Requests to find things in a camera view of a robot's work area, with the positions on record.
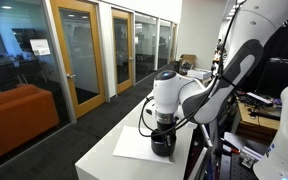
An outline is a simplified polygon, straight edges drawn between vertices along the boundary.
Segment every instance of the white paper sheet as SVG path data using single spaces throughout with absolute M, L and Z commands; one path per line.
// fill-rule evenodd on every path
M 147 135 L 151 133 L 150 130 L 143 128 L 141 128 L 141 132 Z M 169 157 L 160 157 L 154 154 L 151 149 L 151 138 L 141 136 L 137 127 L 123 127 L 113 155 L 163 163 L 173 163 L 170 161 Z

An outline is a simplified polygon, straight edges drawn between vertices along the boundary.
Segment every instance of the orange couch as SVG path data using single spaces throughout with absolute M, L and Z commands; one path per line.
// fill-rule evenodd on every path
M 0 93 L 0 156 L 58 123 L 51 92 L 22 85 Z

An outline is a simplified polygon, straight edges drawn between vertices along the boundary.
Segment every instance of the door handle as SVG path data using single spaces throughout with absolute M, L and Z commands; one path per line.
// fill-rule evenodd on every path
M 75 76 L 76 76 L 75 74 L 69 74 L 69 73 L 66 74 L 67 79 L 72 79 Z

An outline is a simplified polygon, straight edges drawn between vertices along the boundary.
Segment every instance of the office chair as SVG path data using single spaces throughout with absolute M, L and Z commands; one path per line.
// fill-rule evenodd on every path
M 13 63 L 0 65 L 0 92 L 16 87 L 22 83 Z
M 43 76 L 44 81 L 47 83 L 47 79 L 42 70 L 42 66 L 38 60 L 30 60 L 30 61 L 19 61 L 20 72 L 26 84 L 28 84 L 26 80 L 26 76 L 35 76 L 37 81 L 37 74 L 41 74 Z

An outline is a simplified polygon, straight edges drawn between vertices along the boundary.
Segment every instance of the robotic arm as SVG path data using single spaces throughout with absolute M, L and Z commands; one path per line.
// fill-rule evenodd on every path
M 176 124 L 174 114 L 179 105 L 184 116 L 194 115 L 197 123 L 213 121 L 235 87 L 257 66 L 265 43 L 286 20 L 288 0 L 248 0 L 232 20 L 221 77 L 214 78 L 208 88 L 172 71 L 158 75 L 153 89 L 158 129 L 165 131 Z M 282 100 L 281 126 L 269 155 L 254 166 L 260 179 L 288 178 L 288 88 Z

